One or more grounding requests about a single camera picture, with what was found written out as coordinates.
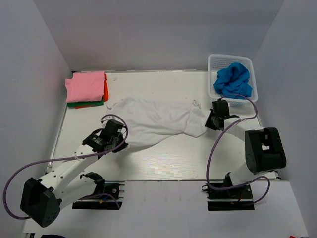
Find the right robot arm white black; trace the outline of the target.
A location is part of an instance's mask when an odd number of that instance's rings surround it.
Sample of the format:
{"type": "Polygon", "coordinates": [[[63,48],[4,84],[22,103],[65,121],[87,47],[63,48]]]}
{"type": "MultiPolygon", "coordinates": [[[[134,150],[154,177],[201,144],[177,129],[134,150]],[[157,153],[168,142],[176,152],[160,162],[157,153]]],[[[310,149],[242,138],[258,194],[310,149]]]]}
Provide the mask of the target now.
{"type": "Polygon", "coordinates": [[[265,174],[286,167],[286,155],[283,149],[278,129],[275,127],[261,127],[252,122],[258,116],[258,109],[254,102],[255,115],[242,118],[232,115],[228,102],[222,98],[212,102],[212,109],[205,127],[220,131],[216,139],[206,168],[206,182],[209,189],[224,191],[231,198],[241,193],[242,187],[247,186],[265,174]],[[231,134],[244,142],[245,162],[236,170],[228,172],[222,187],[215,187],[210,183],[210,165],[217,145],[225,134],[231,134]]]}

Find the white t shirt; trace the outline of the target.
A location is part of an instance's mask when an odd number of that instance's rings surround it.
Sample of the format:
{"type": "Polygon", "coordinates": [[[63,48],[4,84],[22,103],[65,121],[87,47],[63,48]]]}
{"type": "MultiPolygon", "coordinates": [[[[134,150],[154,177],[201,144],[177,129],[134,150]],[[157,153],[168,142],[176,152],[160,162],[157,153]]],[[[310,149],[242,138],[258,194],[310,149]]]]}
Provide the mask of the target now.
{"type": "Polygon", "coordinates": [[[208,116],[197,100],[180,103],[129,96],[107,106],[106,115],[110,114],[127,124],[130,148],[153,146],[179,134],[197,138],[207,130],[208,116]]]}

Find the blue t shirt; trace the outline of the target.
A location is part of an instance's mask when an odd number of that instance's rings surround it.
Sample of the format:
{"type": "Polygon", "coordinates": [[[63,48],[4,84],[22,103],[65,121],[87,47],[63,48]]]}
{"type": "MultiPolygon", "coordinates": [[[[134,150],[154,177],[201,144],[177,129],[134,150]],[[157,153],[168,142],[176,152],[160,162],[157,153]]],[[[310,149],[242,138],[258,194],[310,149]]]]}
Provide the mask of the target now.
{"type": "Polygon", "coordinates": [[[249,98],[252,95],[249,79],[250,73],[247,68],[241,63],[234,62],[229,67],[217,72],[217,80],[213,87],[216,93],[227,98],[249,98]]]}

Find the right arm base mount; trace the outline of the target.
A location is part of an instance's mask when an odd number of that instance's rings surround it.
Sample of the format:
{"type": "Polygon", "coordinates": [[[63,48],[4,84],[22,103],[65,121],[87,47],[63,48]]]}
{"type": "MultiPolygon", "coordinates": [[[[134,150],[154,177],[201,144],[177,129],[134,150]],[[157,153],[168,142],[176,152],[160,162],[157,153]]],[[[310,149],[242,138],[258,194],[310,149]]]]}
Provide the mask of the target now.
{"type": "Polygon", "coordinates": [[[202,186],[202,191],[207,194],[209,211],[250,211],[255,209],[249,185],[230,190],[214,190],[205,184],[202,186]]]}

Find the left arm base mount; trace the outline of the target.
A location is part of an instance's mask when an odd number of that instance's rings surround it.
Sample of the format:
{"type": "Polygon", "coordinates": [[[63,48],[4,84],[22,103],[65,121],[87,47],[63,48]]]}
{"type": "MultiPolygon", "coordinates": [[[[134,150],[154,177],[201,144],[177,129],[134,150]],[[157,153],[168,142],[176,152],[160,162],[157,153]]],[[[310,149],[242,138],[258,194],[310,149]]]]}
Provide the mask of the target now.
{"type": "Polygon", "coordinates": [[[125,193],[124,181],[106,181],[103,193],[86,200],[78,200],[72,204],[73,210],[119,210],[123,204],[125,193]]]}

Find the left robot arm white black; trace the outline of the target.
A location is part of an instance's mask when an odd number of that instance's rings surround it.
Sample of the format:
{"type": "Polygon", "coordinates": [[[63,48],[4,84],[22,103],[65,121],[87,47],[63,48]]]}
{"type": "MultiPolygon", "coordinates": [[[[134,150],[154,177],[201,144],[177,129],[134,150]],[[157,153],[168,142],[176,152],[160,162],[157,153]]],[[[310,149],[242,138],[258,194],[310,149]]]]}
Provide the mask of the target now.
{"type": "Polygon", "coordinates": [[[71,160],[64,160],[39,179],[25,182],[20,209],[40,227],[49,226],[63,208],[77,200],[106,197],[116,201],[112,191],[106,190],[103,177],[85,170],[102,156],[128,146],[126,122],[115,115],[109,115],[104,122],[103,128],[82,141],[71,160]]]}

